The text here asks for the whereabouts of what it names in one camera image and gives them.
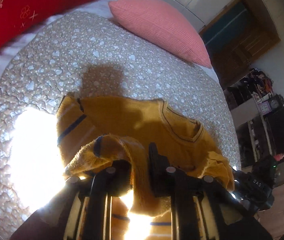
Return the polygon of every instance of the pink object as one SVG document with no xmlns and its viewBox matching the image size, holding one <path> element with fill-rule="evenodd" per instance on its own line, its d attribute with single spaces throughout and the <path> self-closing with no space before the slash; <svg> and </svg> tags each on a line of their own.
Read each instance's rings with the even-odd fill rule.
<svg viewBox="0 0 284 240">
<path fill-rule="evenodd" d="M 162 0 L 117 0 L 109 6 L 126 29 L 187 61 L 212 68 L 204 43 L 174 7 Z"/>
</svg>

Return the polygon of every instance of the square clock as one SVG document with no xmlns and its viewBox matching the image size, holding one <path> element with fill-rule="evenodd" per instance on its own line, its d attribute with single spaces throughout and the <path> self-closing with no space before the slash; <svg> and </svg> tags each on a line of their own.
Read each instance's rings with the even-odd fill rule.
<svg viewBox="0 0 284 240">
<path fill-rule="evenodd" d="M 268 101 L 258 104 L 263 115 L 272 112 L 272 108 Z"/>
</svg>

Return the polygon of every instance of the metal screw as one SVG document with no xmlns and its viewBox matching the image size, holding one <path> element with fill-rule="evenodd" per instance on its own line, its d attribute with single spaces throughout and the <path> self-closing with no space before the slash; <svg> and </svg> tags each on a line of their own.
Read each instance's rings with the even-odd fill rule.
<svg viewBox="0 0 284 240">
<path fill-rule="evenodd" d="M 114 167 L 108 167 L 106 168 L 106 172 L 109 174 L 115 173 L 116 169 Z"/>
<path fill-rule="evenodd" d="M 213 177 L 210 176 L 210 175 L 204 176 L 204 177 L 203 177 L 203 180 L 204 180 L 205 182 L 208 182 L 208 183 L 211 183 L 211 182 L 214 181 Z"/>
<path fill-rule="evenodd" d="M 176 169 L 175 169 L 175 167 L 170 166 L 170 167 L 167 167 L 167 168 L 166 168 L 166 171 L 167 171 L 168 173 L 175 173 Z"/>
<path fill-rule="evenodd" d="M 79 181 L 80 181 L 80 178 L 79 178 L 79 177 L 72 176 L 72 177 L 69 177 L 66 182 L 67 182 L 67 183 L 77 183 L 77 182 L 79 182 Z"/>
</svg>

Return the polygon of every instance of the black device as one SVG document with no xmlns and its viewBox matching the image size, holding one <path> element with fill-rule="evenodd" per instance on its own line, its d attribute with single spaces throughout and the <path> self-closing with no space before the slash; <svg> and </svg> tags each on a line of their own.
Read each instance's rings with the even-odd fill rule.
<svg viewBox="0 0 284 240">
<path fill-rule="evenodd" d="M 113 161 L 111 167 L 100 171 L 93 179 L 70 177 L 64 189 L 45 207 L 34 212 L 10 239 L 110 240 L 111 200 L 131 188 L 130 172 L 130 163 L 119 160 Z M 171 199 L 173 240 L 272 239 L 253 217 L 255 208 L 246 208 L 211 176 L 198 179 L 170 166 L 167 157 L 158 154 L 154 143 L 149 146 L 149 172 L 155 197 L 169 196 Z M 247 186 L 242 193 L 252 205 L 261 206 L 271 190 L 259 186 L 264 182 L 259 180 L 257 184 L 255 179 L 259 178 L 253 173 L 249 175 L 243 182 Z M 212 232 L 208 225 L 214 225 L 216 230 Z"/>
</svg>

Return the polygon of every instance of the bed sheet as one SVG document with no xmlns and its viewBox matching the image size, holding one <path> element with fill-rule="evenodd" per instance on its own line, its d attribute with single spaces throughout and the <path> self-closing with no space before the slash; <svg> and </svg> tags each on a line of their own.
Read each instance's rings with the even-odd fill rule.
<svg viewBox="0 0 284 240">
<path fill-rule="evenodd" d="M 40 24 L 34 25 L 26 32 L 21 35 L 18 35 L 15 39 L 5 44 L 0 49 L 0 77 L 3 74 L 8 63 L 15 57 L 15 55 L 24 48 L 34 37 L 35 35 L 46 25 L 52 23 L 58 18 L 63 17 L 64 15 L 74 12 L 74 11 L 84 11 L 95 13 L 99 16 L 102 16 L 107 19 L 112 19 L 112 13 L 110 12 L 108 2 L 111 0 L 95 0 L 93 2 L 85 3 L 76 8 L 64 11 L 61 14 L 53 15 L 47 18 L 45 21 Z M 212 79 L 219 83 L 218 77 L 213 69 L 208 69 L 206 67 L 200 66 Z"/>
</svg>

